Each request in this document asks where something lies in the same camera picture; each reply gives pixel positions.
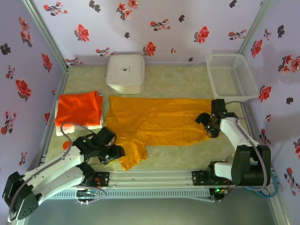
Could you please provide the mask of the yellow t-shirt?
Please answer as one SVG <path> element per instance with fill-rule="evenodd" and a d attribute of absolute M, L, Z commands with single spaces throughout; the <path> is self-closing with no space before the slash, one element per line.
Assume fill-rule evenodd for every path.
<path fill-rule="evenodd" d="M 210 111 L 209 99 L 110 96 L 109 103 L 105 125 L 125 151 L 119 159 L 125 171 L 147 159 L 148 146 L 189 146 L 209 138 L 195 122 Z"/>

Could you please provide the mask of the white perforated plastic basket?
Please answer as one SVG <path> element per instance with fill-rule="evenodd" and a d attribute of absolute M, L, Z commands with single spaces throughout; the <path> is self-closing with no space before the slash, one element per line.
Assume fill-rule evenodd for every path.
<path fill-rule="evenodd" d="M 259 96 L 247 59 L 242 54 L 207 54 L 206 65 L 215 99 L 245 102 Z"/>

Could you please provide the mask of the right controller circuit board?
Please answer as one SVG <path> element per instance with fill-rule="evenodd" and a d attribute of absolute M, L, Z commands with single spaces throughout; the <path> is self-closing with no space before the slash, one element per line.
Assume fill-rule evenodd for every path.
<path fill-rule="evenodd" d="M 216 187 L 216 188 L 210 188 L 210 194 L 216 195 L 216 194 L 227 194 L 228 188 L 223 187 Z"/>

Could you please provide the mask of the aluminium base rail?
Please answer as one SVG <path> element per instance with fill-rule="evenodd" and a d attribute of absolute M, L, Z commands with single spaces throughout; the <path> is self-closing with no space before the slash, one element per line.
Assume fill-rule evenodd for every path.
<path fill-rule="evenodd" d="M 148 188 L 194 188 L 194 187 L 227 187 L 222 186 L 194 186 L 192 182 L 191 170 L 132 170 L 132 171 L 108 171 L 110 180 L 108 187 L 115 189 L 148 189 Z M 91 172 L 84 175 L 78 167 L 72 168 L 57 178 L 50 180 L 49 176 L 38 175 L 29 185 L 33 185 L 35 190 L 43 190 L 45 188 L 51 190 L 53 187 L 66 189 L 72 184 L 74 185 L 94 185 L 94 174 Z"/>

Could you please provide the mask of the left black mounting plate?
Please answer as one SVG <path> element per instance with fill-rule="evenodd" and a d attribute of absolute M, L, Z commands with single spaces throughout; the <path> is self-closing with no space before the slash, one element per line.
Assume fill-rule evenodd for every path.
<path fill-rule="evenodd" d="M 94 174 L 94 185 L 98 188 L 101 187 L 108 187 L 110 180 L 110 173 L 109 172 L 95 172 Z"/>

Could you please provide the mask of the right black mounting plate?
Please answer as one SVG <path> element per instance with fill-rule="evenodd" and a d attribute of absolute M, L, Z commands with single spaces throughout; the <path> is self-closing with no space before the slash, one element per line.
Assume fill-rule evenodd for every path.
<path fill-rule="evenodd" d="M 194 186 L 231 186 L 233 183 L 226 178 L 210 175 L 207 170 L 192 171 Z"/>

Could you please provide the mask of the black mounting plate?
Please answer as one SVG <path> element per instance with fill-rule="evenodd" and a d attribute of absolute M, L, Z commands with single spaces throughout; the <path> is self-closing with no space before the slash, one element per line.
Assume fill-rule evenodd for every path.
<path fill-rule="evenodd" d="M 110 180 L 110 173 L 109 172 L 95 172 L 94 174 L 94 185 L 98 188 L 101 187 L 108 187 Z"/>
<path fill-rule="evenodd" d="M 194 186 L 231 186 L 233 183 L 226 178 L 210 175 L 207 170 L 192 171 Z"/>

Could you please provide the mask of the left controller circuit board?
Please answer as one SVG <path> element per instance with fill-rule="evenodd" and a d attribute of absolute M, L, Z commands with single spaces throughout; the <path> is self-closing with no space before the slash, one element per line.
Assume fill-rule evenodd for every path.
<path fill-rule="evenodd" d="M 79 198 L 87 198 L 87 197 L 96 197 L 98 195 L 98 191 L 92 188 L 76 188 L 76 196 Z"/>

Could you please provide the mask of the white lidded plastic box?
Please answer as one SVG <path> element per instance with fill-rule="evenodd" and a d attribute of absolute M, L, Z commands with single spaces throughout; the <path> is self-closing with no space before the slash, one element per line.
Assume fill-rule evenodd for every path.
<path fill-rule="evenodd" d="M 145 89 L 145 60 L 139 54 L 113 55 L 109 58 L 106 84 L 116 94 L 140 94 Z"/>

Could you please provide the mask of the aluminium corner post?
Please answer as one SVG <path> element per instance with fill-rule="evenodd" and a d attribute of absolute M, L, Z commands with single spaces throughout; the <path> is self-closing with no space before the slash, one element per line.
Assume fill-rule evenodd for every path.
<path fill-rule="evenodd" d="M 275 1 L 276 0 L 262 0 L 260 9 L 259 9 L 257 15 L 255 16 L 254 21 L 252 22 L 252 24 L 246 34 L 246 37 L 238 50 L 238 54 L 245 53 L 247 46 L 251 42 L 251 40 L 254 37 L 256 31 L 258 30 L 260 24 L 264 21 L 264 18 L 267 15 L 268 10 L 270 9 L 270 7 L 272 6 L 272 4 Z"/>
<path fill-rule="evenodd" d="M 61 65 L 64 71 L 68 70 L 68 65 L 66 64 L 63 55 L 57 46 L 52 34 L 50 33 L 45 21 L 43 20 L 41 14 L 39 13 L 35 3 L 33 0 L 21 0 L 25 7 L 27 8 L 29 14 L 33 18 L 35 24 L 37 25 L 39 31 L 41 32 L 42 36 L 44 37 L 45 41 L 47 42 L 48 46 L 50 47 L 52 53 L 56 57 L 57 61 Z"/>

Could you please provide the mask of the controller circuit board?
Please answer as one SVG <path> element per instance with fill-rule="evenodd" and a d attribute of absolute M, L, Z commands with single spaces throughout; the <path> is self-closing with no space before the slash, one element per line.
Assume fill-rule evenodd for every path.
<path fill-rule="evenodd" d="M 79 198 L 87 198 L 87 197 L 96 197 L 98 195 L 98 191 L 92 188 L 76 188 L 76 196 Z"/>
<path fill-rule="evenodd" d="M 216 188 L 210 188 L 210 194 L 216 195 L 216 194 L 227 194 L 228 188 L 223 187 L 216 187 Z"/>

